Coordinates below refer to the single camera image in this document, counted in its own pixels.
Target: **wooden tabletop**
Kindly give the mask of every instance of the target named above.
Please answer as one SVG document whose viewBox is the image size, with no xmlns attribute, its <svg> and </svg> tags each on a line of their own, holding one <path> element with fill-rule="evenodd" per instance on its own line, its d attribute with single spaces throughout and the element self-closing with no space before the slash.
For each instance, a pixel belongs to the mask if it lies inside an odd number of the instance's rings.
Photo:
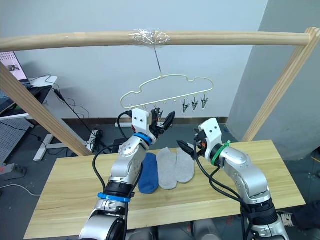
<svg viewBox="0 0 320 240">
<path fill-rule="evenodd" d="M 230 145 L 248 153 L 266 175 L 277 209 L 304 205 L 294 180 L 271 140 L 239 142 Z M 98 157 L 96 166 L 105 181 L 118 154 Z M 79 235 L 93 210 L 102 186 L 92 169 L 92 156 L 59 158 L 33 213 L 25 239 Z M 215 167 L 201 158 L 203 167 L 212 172 Z M 236 190 L 223 170 L 218 181 Z M 164 224 L 236 215 L 240 205 L 214 191 L 198 166 L 194 178 L 178 183 L 175 189 L 158 188 L 152 194 L 141 194 L 136 188 L 129 204 L 128 228 L 144 228 Z"/>
</svg>

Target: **laptop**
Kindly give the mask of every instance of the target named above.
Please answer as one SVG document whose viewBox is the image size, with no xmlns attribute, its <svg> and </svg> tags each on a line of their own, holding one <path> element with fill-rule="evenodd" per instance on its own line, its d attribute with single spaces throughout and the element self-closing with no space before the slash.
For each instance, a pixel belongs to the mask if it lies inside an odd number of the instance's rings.
<svg viewBox="0 0 320 240">
<path fill-rule="evenodd" d="M 26 88 L 29 88 L 31 86 L 24 70 L 22 69 L 16 57 L 16 54 L 13 51 L 0 52 L 0 61 Z M 3 91 L 1 91 L 0 99 L 3 98 L 8 98 L 8 96 Z"/>
</svg>

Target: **robotic arm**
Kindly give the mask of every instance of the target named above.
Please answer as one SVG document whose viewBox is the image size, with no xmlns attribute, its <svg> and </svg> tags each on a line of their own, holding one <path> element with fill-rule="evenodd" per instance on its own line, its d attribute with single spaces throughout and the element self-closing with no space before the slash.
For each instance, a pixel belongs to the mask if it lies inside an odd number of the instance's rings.
<svg viewBox="0 0 320 240">
<path fill-rule="evenodd" d="M 289 240 L 272 202 L 267 179 L 252 163 L 249 155 L 230 147 L 229 143 L 222 145 L 222 133 L 215 118 L 202 123 L 196 132 L 194 149 L 180 140 L 177 141 L 179 146 L 197 161 L 199 167 L 201 164 L 198 157 L 202 156 L 212 165 L 224 169 L 236 185 L 242 205 L 245 206 L 241 212 L 249 218 L 249 227 L 254 237 L 258 240 Z"/>
<path fill-rule="evenodd" d="M 171 112 L 163 124 L 158 123 L 162 114 L 159 108 L 151 111 L 132 110 L 132 128 L 135 134 L 119 147 L 119 155 L 111 169 L 111 175 L 89 219 L 85 223 L 80 240 L 122 240 L 127 231 L 129 202 L 142 172 L 142 161 L 150 145 L 155 144 L 173 123 Z"/>
</svg>

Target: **wooden frame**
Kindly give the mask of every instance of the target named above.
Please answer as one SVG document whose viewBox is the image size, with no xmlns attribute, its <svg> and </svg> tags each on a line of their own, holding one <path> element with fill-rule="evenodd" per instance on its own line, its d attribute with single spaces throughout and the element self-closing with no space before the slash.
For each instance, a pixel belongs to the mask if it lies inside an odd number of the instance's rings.
<svg viewBox="0 0 320 240">
<path fill-rule="evenodd" d="M 0 38 L 0 52 L 89 46 L 129 46 L 136 44 L 131 36 L 133 33 L 136 32 L 73 32 Z M 297 46 L 242 141 L 252 141 L 254 139 L 320 40 L 320 29 L 316 27 L 308 28 L 305 33 L 214 31 L 166 31 L 164 33 L 169 36 L 169 40 L 164 45 Z M 0 71 L 0 88 L 23 110 L 79 156 L 91 154 L 78 139 L 72 137 L 73 135 L 23 88 L 5 66 L 1 65 Z"/>
</svg>

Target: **floor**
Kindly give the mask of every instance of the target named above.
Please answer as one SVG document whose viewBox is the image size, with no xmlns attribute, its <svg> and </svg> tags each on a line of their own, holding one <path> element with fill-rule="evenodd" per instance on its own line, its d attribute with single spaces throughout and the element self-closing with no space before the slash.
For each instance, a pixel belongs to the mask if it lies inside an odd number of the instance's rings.
<svg viewBox="0 0 320 240">
<path fill-rule="evenodd" d="M 89 133 L 84 127 L 77 125 L 71 126 L 83 139 L 88 138 Z M 100 125 L 91 126 L 92 128 L 99 127 L 104 131 L 103 142 L 105 144 L 112 144 L 115 139 L 121 138 L 121 134 L 114 125 Z M 162 149 L 165 147 L 178 147 L 176 140 L 184 140 L 192 142 L 194 137 L 193 128 L 197 128 L 197 124 L 178 124 L 174 126 L 174 131 L 169 129 L 163 136 L 161 136 L 151 148 Z M 224 124 L 220 125 L 222 129 L 222 141 L 226 142 L 236 140 L 231 136 Z M 34 135 L 45 138 L 48 133 L 41 126 L 36 126 L 29 131 Z M 127 136 L 132 134 L 130 128 L 124 128 Z M 23 185 L 34 194 L 40 194 L 46 184 L 51 169 L 55 164 L 57 158 L 70 157 L 72 152 L 65 148 L 58 153 L 60 149 L 51 149 L 43 157 L 42 161 L 34 162 L 35 156 L 41 143 L 37 138 L 25 134 L 19 144 L 16 146 L 12 154 L 7 159 L 7 164 L 16 163 L 27 167 L 27 174 L 20 179 L 0 182 L 0 187 L 8 184 Z M 285 161 L 295 183 L 297 184 L 302 196 L 307 203 L 320 199 L 320 178 L 316 176 L 320 171 L 320 162 L 315 161 L 312 157 L 320 159 L 320 153 L 313 152 L 304 159 L 296 161 Z M 0 239 L 1 240 L 21 240 L 27 230 L 29 221 L 32 217 L 33 211 L 37 205 L 38 197 L 31 196 L 24 190 L 18 187 L 7 187 L 0 189 L 2 195 L 0 196 Z M 223 240 L 237 240 L 241 239 L 241 225 L 239 216 L 228 216 L 214 218 L 214 223 Z M 193 239 L 190 231 L 190 223 L 182 222 L 178 224 L 163 225 L 158 228 L 160 240 L 188 240 Z M 313 231 L 300 231 L 296 228 L 287 230 L 291 240 L 310 240 Z M 75 240 L 77 236 L 65 236 L 55 238 L 43 238 L 46 240 Z"/>
</svg>

